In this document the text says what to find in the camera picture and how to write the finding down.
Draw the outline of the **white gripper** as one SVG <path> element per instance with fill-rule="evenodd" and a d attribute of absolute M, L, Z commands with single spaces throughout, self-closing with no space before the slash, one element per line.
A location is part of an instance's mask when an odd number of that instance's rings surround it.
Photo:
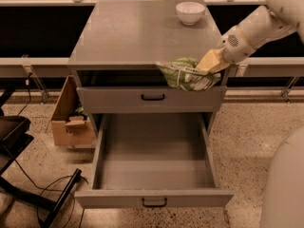
<path fill-rule="evenodd" d="M 248 58 L 257 50 L 257 32 L 241 25 L 234 26 L 221 36 L 219 47 L 209 50 L 196 65 L 196 70 L 217 73 L 229 63 Z"/>

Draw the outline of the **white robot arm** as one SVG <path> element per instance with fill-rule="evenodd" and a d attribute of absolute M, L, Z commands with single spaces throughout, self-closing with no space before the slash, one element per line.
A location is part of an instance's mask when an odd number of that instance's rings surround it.
<path fill-rule="evenodd" d="M 266 0 L 221 37 L 197 69 L 218 72 L 239 63 L 268 42 L 297 33 L 304 41 L 304 0 Z M 304 228 L 304 128 L 277 148 L 266 181 L 259 228 Z"/>

